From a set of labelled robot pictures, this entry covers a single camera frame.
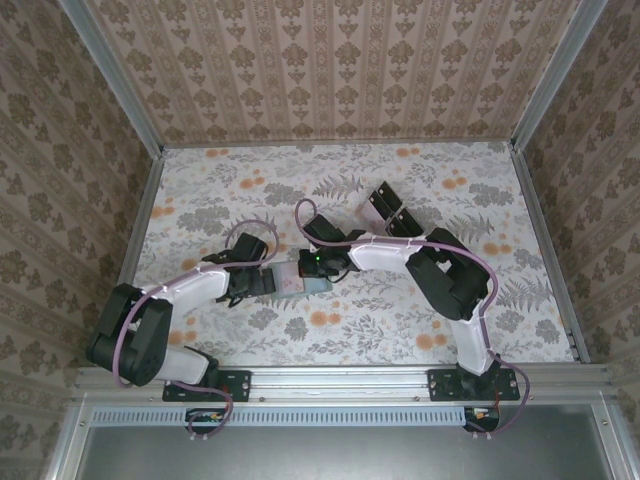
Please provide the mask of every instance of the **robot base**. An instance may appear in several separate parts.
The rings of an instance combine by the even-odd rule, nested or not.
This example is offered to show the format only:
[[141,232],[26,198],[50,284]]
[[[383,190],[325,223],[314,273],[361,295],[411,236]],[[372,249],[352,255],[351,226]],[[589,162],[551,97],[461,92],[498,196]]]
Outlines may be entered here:
[[500,368],[500,364],[495,361],[489,370],[480,376],[458,366],[428,370],[427,378],[432,402],[520,399],[515,372],[508,368]]
[[[250,370],[220,370],[218,360],[194,350],[209,360],[207,371],[195,387],[215,388],[228,393],[234,402],[248,402],[249,393],[251,392],[251,371]],[[193,392],[185,390],[178,385],[172,383],[165,385],[162,391],[162,401],[164,402],[214,402],[223,401],[218,395],[213,393]]]

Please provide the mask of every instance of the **floral patterned floor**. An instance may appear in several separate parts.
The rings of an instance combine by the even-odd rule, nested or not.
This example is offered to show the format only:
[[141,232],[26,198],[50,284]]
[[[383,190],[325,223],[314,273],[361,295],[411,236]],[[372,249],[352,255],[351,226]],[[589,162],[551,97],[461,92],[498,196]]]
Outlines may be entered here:
[[[369,192],[386,180],[431,231],[452,231],[487,259],[501,281],[489,309],[495,350],[518,362],[572,361],[568,340],[505,143],[325,145],[176,149],[165,168],[136,281],[155,284],[223,249],[238,221],[278,228],[274,261],[304,247],[293,207],[309,196],[344,232]],[[261,227],[249,227],[273,245]],[[352,274],[332,292],[262,297],[233,309],[214,301],[174,318],[172,344],[192,345],[224,365],[454,363],[448,322],[413,280]]]

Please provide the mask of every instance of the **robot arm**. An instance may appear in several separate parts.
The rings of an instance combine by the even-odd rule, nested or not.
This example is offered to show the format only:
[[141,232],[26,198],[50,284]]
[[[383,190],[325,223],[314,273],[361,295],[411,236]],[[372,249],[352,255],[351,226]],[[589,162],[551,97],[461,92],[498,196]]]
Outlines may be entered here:
[[[304,229],[314,238],[327,242],[374,238],[362,230],[345,236],[322,215],[316,215]],[[466,250],[442,228],[417,238]],[[469,258],[444,249],[372,242],[352,247],[312,245],[311,249],[300,252],[298,266],[302,277],[339,275],[343,270],[409,273],[431,307],[450,320],[460,367],[480,376],[493,364],[478,313],[488,294],[489,274]]]
[[[190,348],[168,345],[172,317],[181,318],[200,304],[216,299],[234,307],[244,298],[275,292],[271,269],[258,267],[207,268],[214,264],[255,262],[264,258],[267,245],[243,233],[231,250],[203,258],[196,274],[174,288],[163,289],[138,310],[133,328],[125,336],[119,357],[120,376],[137,386],[151,380],[198,384],[215,359]],[[121,284],[113,289],[86,349],[87,359],[112,370],[118,335],[134,304],[152,287]]]

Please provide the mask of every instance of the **floral wallpaper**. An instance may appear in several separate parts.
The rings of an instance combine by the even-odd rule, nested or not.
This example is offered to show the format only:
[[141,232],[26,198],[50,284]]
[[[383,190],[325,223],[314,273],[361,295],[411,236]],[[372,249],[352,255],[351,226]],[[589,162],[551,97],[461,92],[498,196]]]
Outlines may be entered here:
[[[300,198],[348,233],[364,226],[357,211],[386,180],[427,231],[448,228],[496,269],[502,285],[489,328],[498,352],[519,362],[573,361],[506,143],[168,149],[164,158],[139,285],[221,251],[230,228],[249,218],[277,227],[274,262],[296,261],[305,248],[293,218]],[[247,231],[274,247],[264,227]],[[174,318],[169,341],[228,366],[456,358],[448,322],[411,277],[382,271],[350,274],[307,297],[257,297],[232,309],[211,299]]]
[[640,437],[640,2],[611,0],[525,154],[592,359]]
[[576,0],[89,0],[166,145],[508,138]]
[[0,7],[0,478],[35,479],[149,169],[55,1]]

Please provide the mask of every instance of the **cable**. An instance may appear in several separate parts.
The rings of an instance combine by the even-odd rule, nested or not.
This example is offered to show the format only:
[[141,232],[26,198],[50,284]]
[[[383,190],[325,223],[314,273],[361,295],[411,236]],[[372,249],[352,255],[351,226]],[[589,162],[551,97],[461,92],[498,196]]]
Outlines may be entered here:
[[173,383],[175,386],[183,388],[185,390],[190,390],[192,392],[201,392],[201,393],[213,393],[216,395],[219,395],[221,397],[223,397],[226,401],[227,401],[227,411],[226,411],[226,415],[222,418],[222,420],[220,420],[220,423],[210,432],[205,433],[205,434],[199,434],[193,431],[193,421],[198,418],[198,417],[203,417],[205,415],[209,415],[213,412],[197,412],[194,415],[192,415],[191,417],[189,417],[189,423],[187,424],[187,430],[189,431],[189,433],[191,434],[191,439],[193,440],[194,438],[201,438],[203,440],[206,440],[208,437],[212,437],[215,434],[219,433],[220,430],[222,430],[224,428],[224,426],[227,424],[227,422],[229,421],[229,419],[231,418],[231,414],[233,413],[233,398],[231,398],[231,395],[229,395],[227,392],[223,392],[222,390],[218,390],[217,388],[205,388],[205,387],[196,387],[194,385],[189,385],[188,383],[183,383],[183,382],[171,382]]
[[478,432],[480,433],[487,433],[490,435],[490,432],[487,432],[484,428],[482,428],[480,425],[478,425],[477,423],[474,422],[470,422],[469,420],[466,421],[467,425],[469,425],[470,427],[475,428],[476,430],[478,430]]
[[344,280],[347,277],[347,275],[349,275],[349,270],[344,272],[344,274],[340,278],[338,278],[337,280],[331,280],[329,277],[324,277],[324,278],[327,279],[327,282],[335,284],[335,283],[340,283],[342,280]]
[[428,248],[437,248],[437,249],[440,249],[440,250],[447,250],[449,252],[453,252],[453,253],[457,253],[459,255],[462,255],[463,257],[467,257],[470,260],[473,260],[478,265],[480,265],[489,274],[489,277],[491,278],[491,283],[493,285],[493,288],[491,289],[491,293],[489,294],[489,297],[487,298],[487,301],[484,302],[480,306],[480,309],[478,310],[478,316],[479,316],[479,321],[480,321],[480,329],[482,330],[482,337],[483,337],[483,340],[484,340],[484,344],[485,344],[485,347],[487,348],[487,353],[489,354],[489,356],[492,359],[494,359],[500,365],[502,365],[504,367],[507,367],[507,368],[510,368],[510,369],[518,372],[522,376],[522,378],[524,379],[524,383],[525,383],[525,392],[524,392],[524,396],[522,398],[522,402],[520,403],[520,406],[518,407],[518,410],[513,415],[513,417],[511,417],[511,419],[504,426],[498,428],[497,430],[494,430],[493,432],[491,432],[491,434],[489,434],[487,432],[487,437],[489,437],[489,435],[496,435],[498,433],[502,433],[505,430],[507,430],[511,425],[513,425],[513,423],[522,414],[522,411],[524,410],[524,407],[527,405],[527,401],[529,400],[529,392],[531,391],[531,382],[530,382],[529,377],[527,376],[527,374],[524,373],[524,371],[522,371],[521,368],[516,367],[515,365],[507,362],[506,360],[503,360],[502,358],[500,358],[491,349],[491,340],[489,339],[489,331],[487,329],[487,324],[486,324],[485,319],[484,319],[484,314],[487,311],[487,308],[489,308],[489,306],[493,303],[493,301],[495,300],[496,296],[498,295],[498,285],[499,285],[498,277],[496,276],[496,273],[491,268],[491,266],[486,261],[484,261],[482,258],[478,257],[474,253],[472,253],[472,252],[470,252],[468,250],[465,250],[463,248],[458,248],[458,247],[454,247],[454,246],[443,244],[443,243],[429,242],[427,240],[422,240],[422,239],[411,238],[411,239],[407,240],[407,239],[394,238],[394,237],[374,237],[374,238],[353,240],[353,241],[348,241],[348,242],[325,242],[323,240],[319,240],[319,239],[313,237],[312,235],[310,235],[309,233],[307,233],[304,230],[304,226],[302,225],[302,222],[300,221],[300,207],[305,203],[310,204],[311,207],[313,208],[313,216],[314,217],[318,214],[318,207],[315,204],[315,202],[313,200],[311,200],[310,198],[302,198],[296,204],[296,208],[294,210],[294,218],[295,218],[298,230],[300,230],[300,233],[302,234],[302,236],[304,236],[307,240],[309,240],[310,242],[312,242],[314,244],[321,245],[321,246],[324,246],[324,247],[352,247],[352,246],[356,246],[356,245],[368,245],[368,244],[372,244],[372,243],[385,244],[385,245],[405,245],[405,246],[408,246],[409,244],[410,245],[420,245],[420,246],[428,247]]
[[113,351],[113,361],[111,363],[111,371],[113,372],[113,378],[116,382],[116,385],[118,385],[120,388],[129,388],[132,385],[131,383],[124,383],[120,378],[120,354],[122,353],[122,346],[124,344],[124,339],[127,335],[127,331],[129,330],[129,325],[131,325],[131,322],[133,322],[133,319],[135,318],[136,314],[138,313],[140,308],[142,308],[142,306],[145,304],[147,300],[149,300],[151,297],[153,297],[154,295],[162,291],[167,291],[171,288],[179,287],[180,285],[182,285],[183,282],[185,282],[186,280],[189,280],[191,277],[202,275],[208,272],[213,272],[216,270],[221,270],[223,268],[259,267],[263,263],[268,262],[269,260],[271,260],[273,257],[276,256],[276,254],[278,253],[278,247],[280,246],[280,239],[278,238],[278,232],[276,231],[276,228],[273,225],[263,220],[255,219],[255,220],[244,220],[242,222],[239,222],[231,229],[230,234],[233,233],[239,226],[245,225],[247,223],[257,223],[259,225],[263,225],[267,227],[271,231],[271,233],[273,233],[273,236],[275,237],[275,242],[276,242],[273,252],[271,252],[262,260],[256,260],[254,262],[230,262],[230,263],[225,263],[220,265],[207,265],[202,268],[192,268],[191,270],[189,270],[186,273],[183,273],[179,277],[169,280],[164,285],[158,285],[157,287],[150,289],[147,293],[142,295],[142,297],[140,297],[140,299],[131,307],[131,310],[127,314],[127,317],[125,318],[124,323],[122,324],[120,334],[118,335],[118,340],[116,341],[115,349]]

